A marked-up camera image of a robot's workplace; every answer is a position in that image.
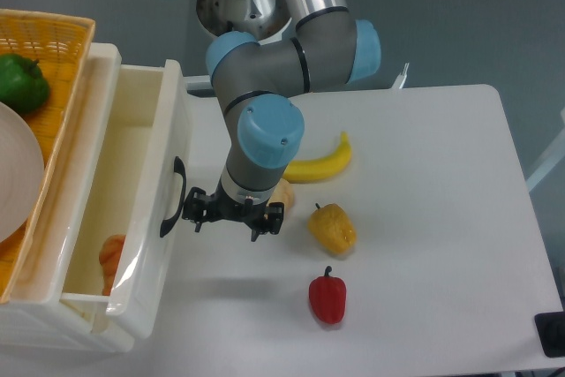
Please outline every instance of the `wicker basket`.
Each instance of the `wicker basket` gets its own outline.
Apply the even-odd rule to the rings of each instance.
[[[23,117],[39,140],[45,173],[38,200],[26,223],[0,243],[0,304],[9,300],[32,244],[93,36],[91,19],[0,9],[0,55],[17,53],[39,59],[51,87],[46,104]]]

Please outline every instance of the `plastic storage box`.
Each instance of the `plastic storage box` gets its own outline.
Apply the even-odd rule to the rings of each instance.
[[[0,343],[128,351],[153,329],[175,230],[161,222],[179,200],[176,156],[190,119],[180,66],[121,65],[92,45],[34,243],[9,303]],[[98,253],[126,234],[114,288],[102,296]]]

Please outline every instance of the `yellow banana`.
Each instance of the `yellow banana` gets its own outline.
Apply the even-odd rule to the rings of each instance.
[[[305,161],[291,161],[282,178],[291,183],[319,181],[345,170],[351,160],[351,145],[347,132],[342,132],[340,144],[328,156]]]

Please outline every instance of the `yellow bell pepper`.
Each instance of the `yellow bell pepper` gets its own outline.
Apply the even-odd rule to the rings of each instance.
[[[331,253],[344,253],[357,242],[357,232],[345,211],[335,203],[316,209],[308,220],[308,230]]]

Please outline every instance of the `black handle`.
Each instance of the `black handle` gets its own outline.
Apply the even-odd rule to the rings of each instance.
[[[173,170],[183,178],[183,188],[180,191],[180,200],[178,201],[178,208],[177,212],[171,216],[171,218],[167,218],[166,220],[162,220],[161,222],[161,230],[159,231],[159,237],[164,238],[167,236],[173,227],[178,221],[181,212],[183,212],[183,205],[185,203],[185,195],[186,195],[186,169],[185,165],[183,164],[183,160],[180,159],[178,156],[175,156],[175,165]]]

